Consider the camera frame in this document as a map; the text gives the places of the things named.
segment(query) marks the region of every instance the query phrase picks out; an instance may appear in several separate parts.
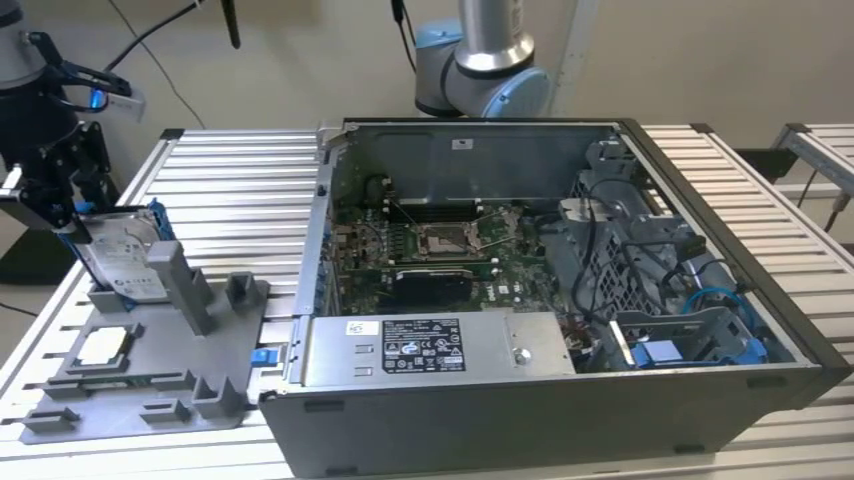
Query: warning label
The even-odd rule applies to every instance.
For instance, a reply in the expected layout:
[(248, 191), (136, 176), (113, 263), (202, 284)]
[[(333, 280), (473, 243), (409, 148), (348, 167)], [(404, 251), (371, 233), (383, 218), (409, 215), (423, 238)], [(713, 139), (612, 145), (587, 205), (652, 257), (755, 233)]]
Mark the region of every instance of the warning label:
[(383, 321), (385, 373), (465, 371), (457, 318)]

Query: label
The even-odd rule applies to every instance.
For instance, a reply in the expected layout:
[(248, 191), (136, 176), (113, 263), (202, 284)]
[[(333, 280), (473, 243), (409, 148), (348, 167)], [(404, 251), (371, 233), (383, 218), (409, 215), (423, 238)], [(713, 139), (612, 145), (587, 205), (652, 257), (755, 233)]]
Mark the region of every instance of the label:
[(346, 322), (346, 335), (379, 335), (379, 322)]
[(94, 262), (116, 293), (133, 300), (165, 298), (157, 272), (145, 266), (142, 242), (129, 236), (98, 235), (93, 238)]
[(459, 319), (385, 320), (383, 370), (385, 373), (464, 372)]
[(451, 150), (471, 150), (475, 148), (473, 138), (455, 138), (451, 140)]

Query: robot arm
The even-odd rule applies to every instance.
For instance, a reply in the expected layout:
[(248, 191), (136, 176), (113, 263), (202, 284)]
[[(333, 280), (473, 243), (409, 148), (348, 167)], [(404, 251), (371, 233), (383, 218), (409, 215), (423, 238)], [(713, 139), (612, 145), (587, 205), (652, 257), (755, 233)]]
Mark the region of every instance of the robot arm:
[[(238, 48), (233, 0), (221, 0), (221, 6), (230, 43)], [(145, 31), (122, 55), (196, 7), (190, 4)], [(0, 207), (28, 227), (66, 234), (76, 243), (90, 238), (77, 217), (74, 192), (93, 212), (109, 211), (118, 195), (100, 125), (80, 122), (76, 115), (101, 112), (108, 100), (96, 106), (74, 105), (64, 87), (130, 96), (130, 84), (109, 70), (65, 61), (49, 35), (26, 28), (17, 1), (0, 0), (0, 156), (9, 172)]]
[(435, 117), (536, 117), (551, 84), (533, 64), (520, 0), (459, 0), (456, 19), (416, 36), (415, 106)]

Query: aluminum extrusion table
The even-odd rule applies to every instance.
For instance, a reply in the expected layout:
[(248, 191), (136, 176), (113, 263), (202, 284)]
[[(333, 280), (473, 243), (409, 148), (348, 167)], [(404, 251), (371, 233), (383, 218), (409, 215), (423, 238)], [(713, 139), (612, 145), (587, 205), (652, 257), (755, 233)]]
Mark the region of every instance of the aluminum extrusion table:
[[(854, 363), (854, 259), (713, 133), (644, 127), (838, 350)], [(260, 342), (289, 339), (314, 184), (313, 131), (166, 132), (120, 203), (169, 208), (190, 265), (210, 281), (250, 270), (272, 284)], [(233, 430), (46, 445), (17, 441), (33, 388), (56, 371), (89, 315), (76, 265), (0, 370), (0, 478), (286, 478), (257, 410)], [(280, 371), (252, 371), (257, 392)], [(854, 378), (800, 411), (765, 416), (715, 455), (568, 465), (441, 478), (808, 478), (854, 472)]]

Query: blue connector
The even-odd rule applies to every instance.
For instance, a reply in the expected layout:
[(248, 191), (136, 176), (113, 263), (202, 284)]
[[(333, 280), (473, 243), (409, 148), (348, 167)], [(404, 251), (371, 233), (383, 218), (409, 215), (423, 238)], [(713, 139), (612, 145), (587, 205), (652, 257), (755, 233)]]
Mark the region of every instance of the blue connector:
[(252, 350), (252, 368), (274, 367), (278, 364), (278, 350), (274, 348), (256, 348)]

